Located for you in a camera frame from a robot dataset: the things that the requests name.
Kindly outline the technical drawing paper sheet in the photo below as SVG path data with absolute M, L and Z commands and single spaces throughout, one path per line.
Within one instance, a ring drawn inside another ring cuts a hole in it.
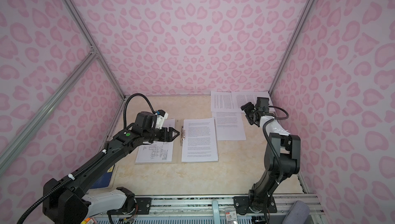
M 138 148 L 135 164 L 171 163 L 174 142 L 153 142 Z

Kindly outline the central printed text sheet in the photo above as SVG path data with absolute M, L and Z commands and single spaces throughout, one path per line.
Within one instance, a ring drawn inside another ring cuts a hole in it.
M 211 91 L 210 97 L 210 109 L 213 113 L 242 112 L 242 110 L 234 104 L 231 92 Z

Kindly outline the translucent beige file folder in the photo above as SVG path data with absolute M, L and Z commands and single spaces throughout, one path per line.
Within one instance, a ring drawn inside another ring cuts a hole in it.
M 175 128 L 176 130 L 180 131 L 180 135 L 181 135 L 182 126 L 184 126 L 184 120 L 171 119 L 170 121 L 165 121 L 165 127 Z M 180 138 L 181 138 L 180 135 L 174 140 L 173 161 L 171 163 L 182 162 L 182 147 L 180 144 Z

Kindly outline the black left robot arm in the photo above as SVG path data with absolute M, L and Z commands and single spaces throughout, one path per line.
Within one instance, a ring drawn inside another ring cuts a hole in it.
M 122 158 L 141 145 L 172 142 L 180 136 L 173 127 L 136 128 L 119 131 L 104 149 L 61 180 L 51 179 L 44 188 L 43 214 L 56 224 L 79 224 L 87 217 L 108 211 L 131 213 L 136 208 L 134 193 L 117 188 L 109 199 L 94 201 L 86 197 L 92 185 Z

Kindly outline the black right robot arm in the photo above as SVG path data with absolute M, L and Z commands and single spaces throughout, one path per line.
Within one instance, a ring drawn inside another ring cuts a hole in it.
M 280 183 L 296 175 L 300 170 L 301 139 L 286 131 L 280 120 L 289 118 L 287 111 L 269 104 L 269 98 L 258 97 L 241 106 L 250 125 L 262 128 L 267 141 L 264 154 L 265 171 L 260 180 L 253 184 L 247 197 L 234 197 L 234 208 L 239 215 L 263 214 L 266 219 L 277 212 L 275 190 Z

